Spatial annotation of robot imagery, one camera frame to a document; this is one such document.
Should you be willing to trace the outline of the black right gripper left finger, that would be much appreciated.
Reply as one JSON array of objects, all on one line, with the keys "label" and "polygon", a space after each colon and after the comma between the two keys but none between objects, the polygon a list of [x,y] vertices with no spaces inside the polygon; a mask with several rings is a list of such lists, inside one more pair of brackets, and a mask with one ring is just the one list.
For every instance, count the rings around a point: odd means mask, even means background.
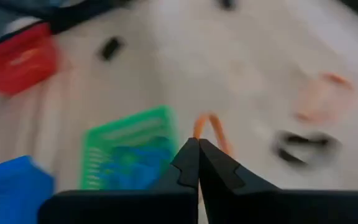
[{"label": "black right gripper left finger", "polygon": [[197,224],[200,145],[189,138],[150,189],[151,224]]}]

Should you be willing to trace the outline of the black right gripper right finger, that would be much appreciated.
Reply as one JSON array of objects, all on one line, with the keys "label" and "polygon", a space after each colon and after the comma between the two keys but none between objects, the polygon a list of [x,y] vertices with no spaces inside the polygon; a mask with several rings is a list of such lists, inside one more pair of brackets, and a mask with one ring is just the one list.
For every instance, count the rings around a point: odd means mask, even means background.
[{"label": "black right gripper right finger", "polygon": [[278,187],[200,139],[199,178],[209,224],[269,224]]}]

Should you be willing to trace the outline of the black rubber band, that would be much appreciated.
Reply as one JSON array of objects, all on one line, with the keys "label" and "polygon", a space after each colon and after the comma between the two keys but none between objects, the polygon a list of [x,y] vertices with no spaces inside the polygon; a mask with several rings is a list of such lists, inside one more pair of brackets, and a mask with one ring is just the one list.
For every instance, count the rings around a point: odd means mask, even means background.
[{"label": "black rubber band", "polygon": [[340,141],[326,133],[301,136],[282,131],[273,142],[272,152],[294,169],[314,169],[331,163],[341,146]]}]

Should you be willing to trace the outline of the green plastic basket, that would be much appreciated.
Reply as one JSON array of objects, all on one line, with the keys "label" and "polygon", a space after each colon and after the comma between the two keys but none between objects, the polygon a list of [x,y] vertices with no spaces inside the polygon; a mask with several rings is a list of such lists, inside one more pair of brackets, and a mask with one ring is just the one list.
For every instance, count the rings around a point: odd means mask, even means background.
[{"label": "green plastic basket", "polygon": [[87,130],[83,136],[80,188],[107,190],[103,188],[99,175],[112,149],[117,146],[137,146],[155,137],[169,139],[177,154],[175,114],[168,106],[141,111]]}]

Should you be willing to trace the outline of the small black block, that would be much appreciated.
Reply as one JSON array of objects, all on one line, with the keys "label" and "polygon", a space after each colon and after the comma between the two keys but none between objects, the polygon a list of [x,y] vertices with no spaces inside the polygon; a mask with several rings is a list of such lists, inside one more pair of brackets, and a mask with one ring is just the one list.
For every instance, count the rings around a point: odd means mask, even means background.
[{"label": "small black block", "polygon": [[125,46],[125,40],[119,36],[107,39],[100,47],[98,55],[103,61],[110,61]]}]

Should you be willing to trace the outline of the blue plastic basket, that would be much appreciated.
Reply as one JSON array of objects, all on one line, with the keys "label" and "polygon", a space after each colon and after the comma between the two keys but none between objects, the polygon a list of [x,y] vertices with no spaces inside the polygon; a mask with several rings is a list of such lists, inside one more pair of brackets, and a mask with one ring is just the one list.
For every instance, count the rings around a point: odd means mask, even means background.
[{"label": "blue plastic basket", "polygon": [[0,163],[0,224],[37,224],[38,210],[53,192],[54,178],[30,156]]}]

